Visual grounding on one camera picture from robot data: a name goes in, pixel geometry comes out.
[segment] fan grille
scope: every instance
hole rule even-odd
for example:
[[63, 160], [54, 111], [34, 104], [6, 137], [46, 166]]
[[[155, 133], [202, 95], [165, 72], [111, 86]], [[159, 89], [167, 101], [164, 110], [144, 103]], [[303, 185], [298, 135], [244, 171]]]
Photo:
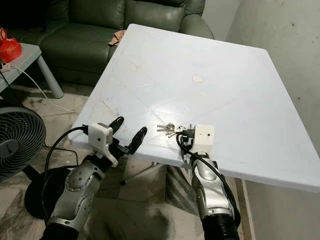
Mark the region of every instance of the fan grille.
[[23, 107], [0, 108], [0, 181], [29, 165], [45, 138], [45, 124], [34, 111]]

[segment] white plastic table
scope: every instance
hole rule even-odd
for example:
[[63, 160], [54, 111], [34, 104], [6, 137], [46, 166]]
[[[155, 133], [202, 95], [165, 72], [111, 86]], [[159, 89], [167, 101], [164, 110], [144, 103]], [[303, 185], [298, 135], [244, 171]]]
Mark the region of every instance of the white plastic table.
[[[213, 125], [223, 174], [320, 192], [319, 157], [264, 49], [131, 24], [73, 127], [118, 116], [122, 145], [148, 128], [141, 160], [184, 164], [157, 124]], [[83, 133], [69, 139], [90, 148]]]
[[[62, 91], [61, 87], [56, 81], [54, 75], [51, 73], [45, 60], [41, 56], [42, 52], [40, 50], [40, 47], [37, 45], [32, 45], [27, 43], [21, 43], [21, 46], [22, 46], [21, 56], [12, 60], [10, 64], [24, 71], [34, 61], [36, 61], [54, 97], [57, 99], [62, 98], [64, 95], [64, 92]], [[16, 78], [19, 77], [20, 74], [21, 74], [21, 71], [19, 71], [16, 68], [12, 68], [10, 71], [3, 72], [3, 75], [9, 84], [11, 84], [14, 80], [16, 80]], [[7, 87], [7, 84], [3, 80], [2, 76], [0, 75], [0, 92], [4, 90], [6, 87]]]

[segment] sofa cushion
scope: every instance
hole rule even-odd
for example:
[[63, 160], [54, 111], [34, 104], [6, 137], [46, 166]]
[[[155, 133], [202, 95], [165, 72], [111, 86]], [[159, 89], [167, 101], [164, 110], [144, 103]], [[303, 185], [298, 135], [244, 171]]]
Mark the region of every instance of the sofa cushion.
[[50, 66], [50, 70], [58, 81], [89, 86], [95, 86], [101, 76], [101, 73], [72, 70], [58, 66]]
[[206, 0], [187, 0], [185, 4], [185, 15], [198, 14], [202, 15], [205, 9]]
[[178, 32], [184, 17], [183, 7], [161, 5], [153, 2], [126, 0], [124, 27], [140, 24], [157, 29]]
[[52, 66], [102, 73], [108, 63], [108, 42], [117, 30], [68, 23], [40, 44], [44, 59]]
[[40, 45], [43, 39], [50, 36], [67, 23], [65, 21], [47, 21], [46, 31], [42, 32], [42, 28], [31, 28], [24, 30], [23, 28], [8, 29], [8, 37], [16, 38], [21, 43]]
[[70, 0], [69, 20], [111, 29], [124, 29], [125, 0]]
[[205, 20], [198, 14], [190, 14], [183, 18], [180, 33], [214, 39], [214, 36]]
[[69, 0], [51, 0], [47, 9], [47, 18], [58, 21], [69, 21]]

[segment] white power cord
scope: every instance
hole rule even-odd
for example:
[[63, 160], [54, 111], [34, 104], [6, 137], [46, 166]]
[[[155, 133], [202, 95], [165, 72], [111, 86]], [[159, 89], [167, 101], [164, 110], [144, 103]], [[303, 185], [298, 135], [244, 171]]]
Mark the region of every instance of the white power cord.
[[53, 102], [47, 97], [47, 95], [44, 93], [44, 91], [39, 87], [39, 85], [36, 83], [36, 81], [33, 80], [33, 78], [29, 76], [28, 73], [26, 73], [25, 71], [23, 71], [21, 68], [19, 68], [19, 67], [17, 67], [17, 66], [11, 65], [11, 68], [17, 69], [17, 70], [21, 71], [21, 72], [24, 73], [28, 78], [30, 78], [31, 81], [37, 86], [37, 88], [38, 88], [38, 89], [40, 90], [40, 92], [43, 94], [43, 96], [49, 101], [49, 103], [52, 104], [53, 106], [55, 106], [56, 108], [60, 108], [60, 109], [66, 110], [66, 111], [68, 111], [68, 112], [70, 112], [70, 113], [74, 113], [74, 114], [78, 114], [78, 113], [79, 113], [78, 111], [72, 111], [72, 110], [70, 110], [70, 109], [64, 108], [63, 106], [60, 106], [60, 105], [57, 105], [57, 104], [53, 103]]

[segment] cable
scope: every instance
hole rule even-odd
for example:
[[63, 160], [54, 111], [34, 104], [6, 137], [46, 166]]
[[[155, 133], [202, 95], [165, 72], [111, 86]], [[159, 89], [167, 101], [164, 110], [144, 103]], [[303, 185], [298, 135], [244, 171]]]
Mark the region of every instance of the cable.
[[[69, 165], [69, 166], [62, 166], [61, 168], [66, 168], [66, 169], [71, 169], [71, 168], [76, 168], [77, 165]], [[50, 180], [50, 178], [57, 173], [58, 171], [54, 171], [49, 177], [48, 179], [44, 182], [42, 190], [41, 190], [41, 205], [42, 205], [42, 210], [43, 210], [43, 218], [44, 218], [44, 223], [45, 225], [48, 224], [48, 220], [49, 220], [49, 215], [45, 206], [45, 198], [44, 198], [44, 193], [45, 193], [45, 188]]]
[[52, 145], [52, 147], [50, 148], [50, 151], [48, 152], [48, 154], [47, 154], [47, 156], [46, 156], [46, 159], [45, 159], [45, 166], [44, 166], [44, 185], [43, 185], [43, 188], [42, 188], [42, 191], [41, 191], [41, 205], [42, 205], [42, 209], [43, 209], [43, 213], [44, 213], [44, 222], [45, 222], [46, 225], [47, 225], [47, 223], [48, 223], [49, 216], [48, 216], [48, 213], [47, 213], [47, 210], [46, 210], [46, 207], [45, 207], [44, 191], [45, 191], [46, 185], [47, 185], [47, 183], [48, 183], [48, 181], [49, 181], [49, 178], [54, 174], [54, 173], [52, 173], [49, 177], [47, 177], [50, 157], [51, 157], [51, 154], [52, 154], [52, 152], [54, 151], [54, 149], [57, 149], [58, 143], [59, 143], [65, 136], [67, 136], [69, 133], [74, 132], [74, 131], [77, 131], [77, 130], [86, 131], [87, 128], [86, 128], [86, 126], [78, 126], [78, 127], [75, 127], [75, 128], [72, 128], [72, 129], [66, 131], [64, 134], [62, 134], [62, 135], [55, 141], [55, 143], [54, 143], [54, 144]]
[[33, 80], [32, 77], [29, 76], [28, 73], [26, 73], [24, 70], [22, 70], [21, 68], [17, 67], [17, 66], [11, 66], [11, 68], [14, 68], [14, 69], [17, 69], [19, 71], [21, 71], [22, 73], [24, 73], [28, 78], [31, 79], [31, 81], [37, 86], [37, 88], [40, 90], [40, 92], [43, 94], [43, 96], [49, 101], [50, 104], [52, 104], [53, 106], [55, 106], [56, 108], [60, 108], [60, 109], [63, 109], [65, 111], [68, 111], [70, 113], [74, 113], [74, 114], [78, 114], [79, 112], [78, 111], [73, 111], [73, 110], [70, 110], [70, 109], [67, 109], [67, 108], [64, 108], [63, 106], [60, 106], [60, 105], [57, 105], [55, 104], [53, 101], [51, 101], [47, 95], [44, 93], [44, 91], [39, 87], [39, 85], [36, 83], [35, 80]]
[[198, 159], [199, 161], [201, 161], [202, 163], [204, 163], [208, 168], [210, 168], [216, 175], [217, 177], [221, 180], [225, 193], [226, 193], [226, 197], [230, 200], [230, 203], [233, 207], [233, 211], [234, 211], [234, 223], [237, 227], [239, 227], [240, 225], [240, 221], [241, 221], [241, 216], [239, 213], [239, 210], [237, 208], [237, 204], [236, 204], [236, 200], [235, 197], [228, 185], [228, 183], [226, 182], [226, 180], [223, 178], [223, 176], [217, 171], [217, 169], [215, 167], [213, 167], [212, 165], [210, 165], [207, 161], [205, 161], [202, 157], [190, 152], [189, 150], [187, 150], [180, 142], [180, 136], [182, 135], [182, 133], [177, 133], [176, 134], [176, 143], [178, 144], [178, 146], [184, 151], [184, 153], [191, 155], [192, 157]]
[[56, 141], [55, 143], [52, 145], [50, 151], [48, 152], [46, 159], [45, 159], [45, 167], [44, 167], [44, 180], [47, 180], [47, 172], [48, 172], [48, 168], [49, 168], [49, 161], [50, 161], [50, 157], [52, 152], [54, 151], [54, 149], [57, 147], [58, 143], [65, 137], [67, 136], [69, 133], [77, 131], [77, 130], [82, 130], [82, 131], [86, 131], [86, 127], [85, 126], [78, 126], [75, 128], [71, 128], [70, 130], [66, 131], [64, 134], [62, 134]]
[[[48, 146], [46, 143], [44, 143], [44, 148], [47, 150], [50, 150], [52, 148], [52, 146]], [[76, 158], [76, 165], [79, 166], [79, 159], [78, 159], [78, 154], [76, 151], [71, 150], [71, 149], [66, 149], [66, 148], [62, 148], [62, 147], [55, 147], [54, 150], [62, 150], [62, 151], [67, 151], [67, 152], [72, 152], [75, 154], [75, 158]]]
[[5, 76], [2, 74], [2, 72], [0, 71], [0, 74], [3, 78], [3, 80], [5, 81], [5, 83], [8, 85], [8, 87], [11, 89], [12, 94], [14, 95], [15, 99], [18, 101], [18, 103], [21, 105], [21, 107], [24, 107], [24, 105], [22, 104], [22, 101], [17, 97], [15, 91], [13, 90], [13, 88], [10, 86], [10, 84], [8, 83], [7, 79], [5, 78]]

